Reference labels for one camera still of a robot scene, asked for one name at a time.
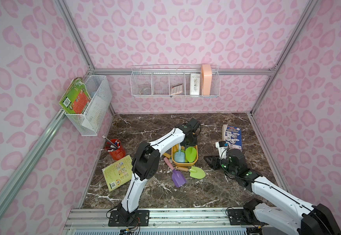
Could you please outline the light blue plastic shovel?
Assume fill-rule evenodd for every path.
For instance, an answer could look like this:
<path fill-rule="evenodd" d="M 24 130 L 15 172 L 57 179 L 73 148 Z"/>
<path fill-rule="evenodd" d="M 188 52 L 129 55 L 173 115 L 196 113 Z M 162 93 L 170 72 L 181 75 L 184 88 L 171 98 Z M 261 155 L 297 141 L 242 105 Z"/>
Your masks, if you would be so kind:
<path fill-rule="evenodd" d="M 185 151 L 182 150 L 182 147 L 180 144 L 178 144 L 177 150 L 174 153 L 174 161 L 177 163 L 185 163 L 186 162 Z"/>

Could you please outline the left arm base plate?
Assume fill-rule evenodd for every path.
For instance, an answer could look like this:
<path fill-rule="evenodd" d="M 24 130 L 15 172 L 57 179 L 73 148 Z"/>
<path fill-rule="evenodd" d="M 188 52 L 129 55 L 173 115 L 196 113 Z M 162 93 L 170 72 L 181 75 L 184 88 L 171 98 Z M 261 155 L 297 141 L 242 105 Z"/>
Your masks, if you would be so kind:
<path fill-rule="evenodd" d="M 136 210 L 130 215 L 121 215 L 119 211 L 112 211 L 109 216 L 109 227 L 130 227 L 130 226 L 143 226 L 149 224 L 150 218 L 149 210 Z"/>

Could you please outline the yellow plastic storage box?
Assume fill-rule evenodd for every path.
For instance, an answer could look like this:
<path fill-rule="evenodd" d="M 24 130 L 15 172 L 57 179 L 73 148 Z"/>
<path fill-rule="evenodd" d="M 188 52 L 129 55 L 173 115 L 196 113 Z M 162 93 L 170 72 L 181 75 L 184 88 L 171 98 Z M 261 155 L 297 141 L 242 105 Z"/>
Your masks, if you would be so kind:
<path fill-rule="evenodd" d="M 175 163 L 176 166 L 184 166 L 184 167 L 189 167 L 189 166 L 193 166 L 196 164 L 196 162 L 198 161 L 198 146 L 192 146 L 192 148 L 194 150 L 191 151 L 186 151 L 186 148 L 184 146 L 181 147 L 181 153 L 182 156 L 179 157 L 178 156 L 178 145 L 175 145 L 171 148 L 171 159 L 173 160 L 173 162 Z M 189 161 L 191 160 L 190 153 L 195 153 L 195 157 L 193 159 L 193 161 Z"/>

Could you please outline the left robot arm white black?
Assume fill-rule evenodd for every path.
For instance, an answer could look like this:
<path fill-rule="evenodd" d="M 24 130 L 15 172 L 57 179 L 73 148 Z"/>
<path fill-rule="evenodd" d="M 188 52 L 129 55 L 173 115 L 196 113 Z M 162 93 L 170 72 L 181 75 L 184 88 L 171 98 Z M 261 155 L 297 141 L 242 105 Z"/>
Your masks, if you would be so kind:
<path fill-rule="evenodd" d="M 132 160 L 132 179 L 124 199 L 117 206 L 117 212 L 123 221 L 134 218 L 142 192 L 150 178 L 158 170 L 160 157 L 173 146 L 190 147 L 197 145 L 197 130 L 200 121 L 192 118 L 186 124 L 176 125 L 164 136 L 152 141 L 142 141 Z"/>

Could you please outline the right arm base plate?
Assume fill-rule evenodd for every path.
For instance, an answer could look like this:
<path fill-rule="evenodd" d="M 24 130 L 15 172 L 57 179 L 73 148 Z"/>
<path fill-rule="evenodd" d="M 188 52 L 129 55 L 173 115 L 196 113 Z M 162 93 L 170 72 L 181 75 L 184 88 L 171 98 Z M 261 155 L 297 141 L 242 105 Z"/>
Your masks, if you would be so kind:
<path fill-rule="evenodd" d="M 229 219 L 230 225 L 253 225 L 259 226 L 261 222 L 253 217 L 249 217 L 244 209 L 234 209 L 228 207 L 225 214 Z"/>

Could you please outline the purple shovel pink handle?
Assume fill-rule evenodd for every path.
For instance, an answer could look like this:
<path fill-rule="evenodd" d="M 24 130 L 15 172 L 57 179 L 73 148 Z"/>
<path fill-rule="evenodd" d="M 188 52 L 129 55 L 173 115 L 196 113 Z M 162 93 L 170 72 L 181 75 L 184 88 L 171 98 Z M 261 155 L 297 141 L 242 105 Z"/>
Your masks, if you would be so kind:
<path fill-rule="evenodd" d="M 172 171 L 172 180 L 175 184 L 175 186 L 177 188 L 182 187 L 183 185 L 185 185 L 187 183 L 187 180 L 185 178 L 185 176 L 183 175 L 183 173 L 179 170 L 176 170 L 172 163 L 169 161 L 169 159 L 167 157 L 164 158 L 164 162 L 167 164 L 167 166 L 170 168 L 170 170 Z"/>

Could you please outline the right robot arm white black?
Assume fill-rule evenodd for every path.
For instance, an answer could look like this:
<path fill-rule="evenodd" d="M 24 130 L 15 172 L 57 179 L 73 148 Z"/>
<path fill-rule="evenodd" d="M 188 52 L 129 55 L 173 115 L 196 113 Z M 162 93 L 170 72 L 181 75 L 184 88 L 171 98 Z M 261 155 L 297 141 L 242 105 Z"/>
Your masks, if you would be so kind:
<path fill-rule="evenodd" d="M 268 206 L 252 199 L 243 207 L 241 220 L 248 224 L 268 224 L 287 235 L 340 235 L 341 229 L 331 210 L 323 205 L 313 205 L 276 186 L 246 163 L 238 149 L 218 148 L 218 156 L 205 156 L 212 169 L 223 169 L 225 175 L 244 189 L 275 205 Z"/>

